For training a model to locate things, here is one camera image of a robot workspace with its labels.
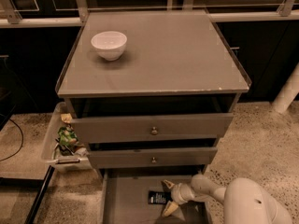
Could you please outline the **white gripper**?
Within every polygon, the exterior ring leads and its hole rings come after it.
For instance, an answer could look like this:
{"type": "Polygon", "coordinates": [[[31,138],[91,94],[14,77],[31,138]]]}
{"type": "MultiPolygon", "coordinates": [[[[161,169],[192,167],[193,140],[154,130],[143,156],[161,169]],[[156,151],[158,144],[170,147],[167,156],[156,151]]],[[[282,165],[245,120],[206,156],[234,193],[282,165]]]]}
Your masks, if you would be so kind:
{"type": "Polygon", "coordinates": [[[173,200],[173,202],[167,202],[165,209],[162,212],[163,217],[169,217],[173,214],[178,209],[179,204],[185,204],[195,199],[194,191],[189,184],[174,184],[169,180],[164,180],[163,183],[168,189],[171,189],[171,198],[173,200]]]}

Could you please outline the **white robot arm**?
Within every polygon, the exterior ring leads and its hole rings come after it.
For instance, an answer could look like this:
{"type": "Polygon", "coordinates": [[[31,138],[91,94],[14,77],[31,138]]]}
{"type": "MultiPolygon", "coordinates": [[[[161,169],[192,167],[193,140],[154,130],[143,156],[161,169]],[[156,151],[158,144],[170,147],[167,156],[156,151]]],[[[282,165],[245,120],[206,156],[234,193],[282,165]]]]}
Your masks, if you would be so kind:
{"type": "Polygon", "coordinates": [[[188,183],[165,180],[171,200],[163,216],[168,217],[189,202],[203,202],[212,198],[223,206],[224,224],[293,224],[285,204],[251,179],[238,177],[226,187],[198,173],[188,183]]]}

